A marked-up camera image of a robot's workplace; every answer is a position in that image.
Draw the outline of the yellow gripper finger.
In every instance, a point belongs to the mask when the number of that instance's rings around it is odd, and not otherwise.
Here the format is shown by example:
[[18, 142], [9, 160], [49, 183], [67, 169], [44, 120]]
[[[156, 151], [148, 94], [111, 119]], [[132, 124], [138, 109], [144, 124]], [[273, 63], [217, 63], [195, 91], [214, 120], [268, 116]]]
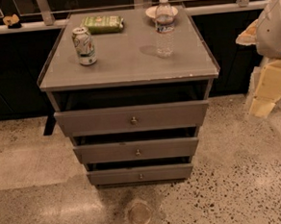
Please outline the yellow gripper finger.
[[281, 99], [281, 60], [264, 65], [260, 74], [249, 113], [265, 118]]
[[237, 36], [235, 42], [242, 46], [255, 45], [257, 38], [257, 23], [258, 21], [255, 20], [249, 24], [248, 27]]

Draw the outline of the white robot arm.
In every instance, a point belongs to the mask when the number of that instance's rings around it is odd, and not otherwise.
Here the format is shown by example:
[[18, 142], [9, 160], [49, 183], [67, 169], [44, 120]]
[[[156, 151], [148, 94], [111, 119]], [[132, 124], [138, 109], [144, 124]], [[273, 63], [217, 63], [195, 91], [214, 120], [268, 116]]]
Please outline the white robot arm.
[[260, 56], [268, 59], [260, 78], [249, 113], [265, 118], [281, 99], [281, 0], [269, 0], [257, 20], [236, 38], [239, 45], [253, 44]]

